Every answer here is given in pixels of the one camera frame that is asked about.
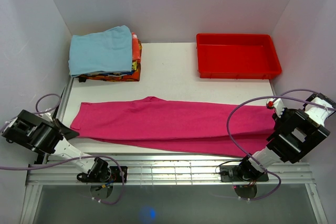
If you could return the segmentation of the pink trousers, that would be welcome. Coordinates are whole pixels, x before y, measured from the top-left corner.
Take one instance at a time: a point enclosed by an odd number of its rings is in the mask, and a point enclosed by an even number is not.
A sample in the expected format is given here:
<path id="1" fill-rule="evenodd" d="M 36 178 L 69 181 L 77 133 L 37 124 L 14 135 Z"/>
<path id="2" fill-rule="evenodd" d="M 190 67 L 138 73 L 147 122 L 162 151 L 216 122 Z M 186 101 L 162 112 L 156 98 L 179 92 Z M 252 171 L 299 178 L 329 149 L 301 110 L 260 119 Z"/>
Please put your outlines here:
<path id="1" fill-rule="evenodd" d="M 244 156 L 266 145 L 272 111 L 255 105 L 167 101 L 83 102 L 70 128 L 81 138 L 172 152 Z"/>

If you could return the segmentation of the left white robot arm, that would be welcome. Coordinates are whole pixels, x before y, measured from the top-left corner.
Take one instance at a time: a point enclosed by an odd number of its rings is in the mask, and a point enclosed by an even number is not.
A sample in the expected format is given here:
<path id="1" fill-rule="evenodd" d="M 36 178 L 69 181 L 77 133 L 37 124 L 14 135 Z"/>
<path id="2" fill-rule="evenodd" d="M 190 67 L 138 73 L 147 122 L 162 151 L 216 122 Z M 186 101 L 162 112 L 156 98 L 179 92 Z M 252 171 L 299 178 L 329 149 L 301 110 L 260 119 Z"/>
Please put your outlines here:
<path id="1" fill-rule="evenodd" d="M 83 183 L 107 182 L 111 176 L 108 163 L 99 157 L 90 157 L 68 142 L 79 133 L 64 126 L 49 113 L 37 115 L 26 110 L 6 122 L 1 136 L 39 155 L 48 154 L 68 160 L 80 173 L 77 180 Z"/>

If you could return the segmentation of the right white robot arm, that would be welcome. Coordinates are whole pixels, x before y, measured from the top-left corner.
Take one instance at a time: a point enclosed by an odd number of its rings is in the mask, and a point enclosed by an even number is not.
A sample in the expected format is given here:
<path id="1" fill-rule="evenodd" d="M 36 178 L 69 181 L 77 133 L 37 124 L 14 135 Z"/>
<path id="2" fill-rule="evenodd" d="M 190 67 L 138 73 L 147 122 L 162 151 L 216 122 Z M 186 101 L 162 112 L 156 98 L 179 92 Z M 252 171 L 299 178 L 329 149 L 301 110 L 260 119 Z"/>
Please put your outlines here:
<path id="1" fill-rule="evenodd" d="M 274 132 L 265 148 L 243 158 L 236 168 L 240 179 L 258 180 L 274 163 L 294 164 L 329 136 L 325 120 L 335 113 L 335 102 L 322 93 L 312 94 L 306 102 L 302 109 L 289 109 L 281 99 L 267 101 L 266 107 L 275 111 Z"/>

